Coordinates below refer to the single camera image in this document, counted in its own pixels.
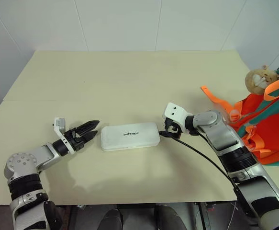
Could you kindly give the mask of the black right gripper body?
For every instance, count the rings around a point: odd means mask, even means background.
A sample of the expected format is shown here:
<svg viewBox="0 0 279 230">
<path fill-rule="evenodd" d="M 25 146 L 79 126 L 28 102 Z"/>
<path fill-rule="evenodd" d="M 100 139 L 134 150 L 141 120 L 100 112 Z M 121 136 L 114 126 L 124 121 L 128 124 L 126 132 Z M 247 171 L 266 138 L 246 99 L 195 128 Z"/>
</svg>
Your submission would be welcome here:
<svg viewBox="0 0 279 230">
<path fill-rule="evenodd" d="M 181 136 L 181 128 L 172 119 L 165 119 L 165 130 L 168 132 L 179 132 L 179 138 Z"/>
</svg>

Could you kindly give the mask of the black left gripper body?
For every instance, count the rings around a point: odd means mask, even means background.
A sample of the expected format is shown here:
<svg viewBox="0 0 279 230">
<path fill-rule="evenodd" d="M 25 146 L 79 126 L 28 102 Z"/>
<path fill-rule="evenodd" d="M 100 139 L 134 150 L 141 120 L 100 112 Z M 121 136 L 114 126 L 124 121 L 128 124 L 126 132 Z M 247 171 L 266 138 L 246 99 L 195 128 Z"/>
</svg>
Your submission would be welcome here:
<svg viewBox="0 0 279 230">
<path fill-rule="evenodd" d="M 81 150 L 86 143 L 85 138 L 76 128 L 66 131 L 66 139 L 74 151 Z"/>
</svg>

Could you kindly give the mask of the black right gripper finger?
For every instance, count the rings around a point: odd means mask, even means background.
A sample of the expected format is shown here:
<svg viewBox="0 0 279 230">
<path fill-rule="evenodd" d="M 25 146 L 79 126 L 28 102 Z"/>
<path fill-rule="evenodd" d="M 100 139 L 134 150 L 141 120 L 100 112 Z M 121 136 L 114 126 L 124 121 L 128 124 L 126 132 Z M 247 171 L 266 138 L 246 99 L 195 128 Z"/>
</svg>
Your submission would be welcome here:
<svg viewBox="0 0 279 230">
<path fill-rule="evenodd" d="M 168 132 L 166 130 L 159 131 L 159 135 L 165 138 L 179 138 L 179 132 Z"/>
</svg>

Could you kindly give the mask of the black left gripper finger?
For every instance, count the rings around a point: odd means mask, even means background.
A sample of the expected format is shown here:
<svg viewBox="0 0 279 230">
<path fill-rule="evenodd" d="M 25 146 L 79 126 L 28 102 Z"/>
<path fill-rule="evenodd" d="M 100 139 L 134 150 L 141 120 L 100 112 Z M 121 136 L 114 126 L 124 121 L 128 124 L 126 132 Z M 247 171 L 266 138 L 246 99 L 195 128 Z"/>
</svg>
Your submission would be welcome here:
<svg viewBox="0 0 279 230">
<path fill-rule="evenodd" d="M 93 131 L 89 131 L 83 134 L 80 134 L 80 141 L 82 141 L 84 144 L 91 141 L 92 139 L 94 139 L 94 137 L 97 135 L 98 131 L 97 130 L 93 130 Z"/>
<path fill-rule="evenodd" d="M 99 122 L 100 122 L 99 120 L 91 120 L 91 121 L 88 121 L 88 122 L 78 126 L 78 127 L 72 128 L 70 130 L 72 132 L 75 132 L 78 135 L 84 135 L 88 132 L 93 131 L 97 127 Z"/>
</svg>

